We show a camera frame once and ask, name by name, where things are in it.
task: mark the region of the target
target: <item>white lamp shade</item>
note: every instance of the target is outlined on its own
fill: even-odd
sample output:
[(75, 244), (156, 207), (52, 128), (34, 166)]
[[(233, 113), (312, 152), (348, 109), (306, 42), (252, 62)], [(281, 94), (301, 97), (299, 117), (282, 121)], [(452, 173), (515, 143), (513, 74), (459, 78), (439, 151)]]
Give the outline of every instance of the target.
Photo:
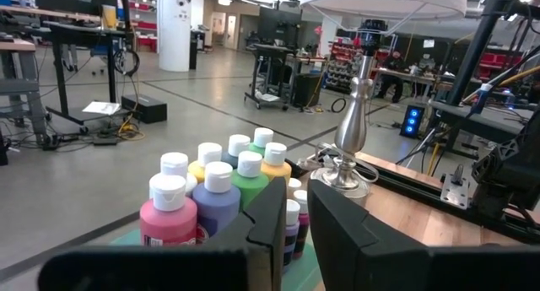
[(467, 0), (301, 0), (323, 13), (361, 15), (377, 19), (404, 19), (425, 4), (410, 20), (459, 19), (465, 16)]

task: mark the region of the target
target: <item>gray floor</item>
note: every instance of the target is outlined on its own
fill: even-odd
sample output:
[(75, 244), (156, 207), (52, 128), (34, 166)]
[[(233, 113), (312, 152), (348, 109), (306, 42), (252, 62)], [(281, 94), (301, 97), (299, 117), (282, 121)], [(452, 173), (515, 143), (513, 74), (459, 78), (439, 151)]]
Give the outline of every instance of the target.
[[(51, 50), (41, 49), (36, 57), (39, 63), (45, 58), (40, 75), (41, 93), (45, 94), (56, 83)], [(79, 65), (87, 58), (88, 52), (81, 51)], [(141, 58), (140, 93), (166, 101), (169, 111), (167, 122), (142, 125), (144, 140), (68, 152), (83, 147), (73, 145), (64, 148), (65, 153), (23, 148), (20, 153), (10, 153), (10, 165), (0, 168), (1, 290), (34, 290), (38, 267), (33, 266), (39, 265), (51, 248), (69, 246), (73, 240), (88, 237), (89, 231), (130, 214), (134, 216), (148, 198), (148, 180), (159, 169), (162, 153), (181, 151), (194, 159), (199, 143), (212, 141), (225, 147), (230, 134), (252, 136), (256, 127), (272, 128), (276, 132), (274, 139), (289, 147), (288, 157), (294, 160), (313, 154), (313, 144), (333, 141), (331, 130), (340, 121), (339, 114), (326, 111), (308, 115), (279, 108), (256, 110), (249, 100), (243, 103), (252, 55), (216, 49), (214, 53), (199, 55), (197, 71), (189, 73), (160, 71), (154, 54), (144, 53)], [(91, 75), (91, 71), (102, 66), (99, 59), (93, 58), (69, 80), (70, 105), (84, 106), (91, 100), (108, 98), (106, 75)], [(133, 87), (120, 78), (118, 90), (119, 94), (130, 94)], [(322, 107), (329, 109), (337, 96), (341, 95), (321, 94)], [(57, 92), (44, 96), (42, 101), (44, 105), (58, 105)], [(0, 97), (0, 106), (7, 103), (6, 97)], [(384, 100), (375, 100), (370, 108), (377, 110), (382, 106), (387, 106)], [(370, 115), (370, 121), (401, 121), (404, 111), (404, 105), (389, 106)], [(53, 118), (52, 125), (60, 132), (78, 130), (58, 117)], [(8, 132), (1, 121), (0, 127)], [(12, 127), (10, 131), (20, 132)], [(374, 124), (364, 151), (396, 161), (417, 143), (397, 134), (396, 129)], [(416, 157), (411, 168), (419, 170), (420, 159)], [(470, 161), (444, 157), (438, 172), (451, 170), (458, 163)], [(106, 244), (134, 227), (137, 223), (88, 241)]]

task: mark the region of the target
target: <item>small box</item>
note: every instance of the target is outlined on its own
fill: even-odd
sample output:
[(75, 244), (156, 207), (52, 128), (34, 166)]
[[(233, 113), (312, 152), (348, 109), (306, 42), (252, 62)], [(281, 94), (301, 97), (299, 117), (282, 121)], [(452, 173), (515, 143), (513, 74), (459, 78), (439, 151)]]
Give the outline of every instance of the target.
[(147, 124), (167, 120), (167, 104), (147, 95), (124, 95), (121, 97), (121, 107), (133, 110), (133, 117)]

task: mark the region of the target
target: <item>green paint bottle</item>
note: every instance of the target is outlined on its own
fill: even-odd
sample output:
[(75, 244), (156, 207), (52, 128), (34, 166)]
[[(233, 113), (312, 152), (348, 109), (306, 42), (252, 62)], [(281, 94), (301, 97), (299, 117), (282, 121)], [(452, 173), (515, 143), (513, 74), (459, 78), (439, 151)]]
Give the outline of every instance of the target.
[(232, 184), (240, 189), (240, 209), (245, 209), (268, 186), (268, 177), (261, 173), (262, 156), (244, 151), (238, 156), (238, 169), (233, 171)]
[(264, 157), (264, 151), (267, 143), (271, 143), (273, 140), (273, 131), (269, 128), (258, 127), (253, 134), (253, 143), (250, 143), (249, 150), (255, 153), (259, 153)]

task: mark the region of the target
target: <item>teal mat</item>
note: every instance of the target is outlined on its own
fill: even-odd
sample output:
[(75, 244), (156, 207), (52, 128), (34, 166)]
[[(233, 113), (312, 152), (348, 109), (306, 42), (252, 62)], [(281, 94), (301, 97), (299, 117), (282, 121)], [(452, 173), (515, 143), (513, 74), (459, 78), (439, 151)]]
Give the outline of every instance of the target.
[[(140, 230), (136, 229), (122, 237), (113, 240), (112, 245), (140, 245)], [(304, 255), (298, 261), (293, 261), (291, 267), (283, 275), (281, 289), (283, 291), (311, 291), (321, 282), (321, 271), (317, 264), (315, 249), (305, 244)]]

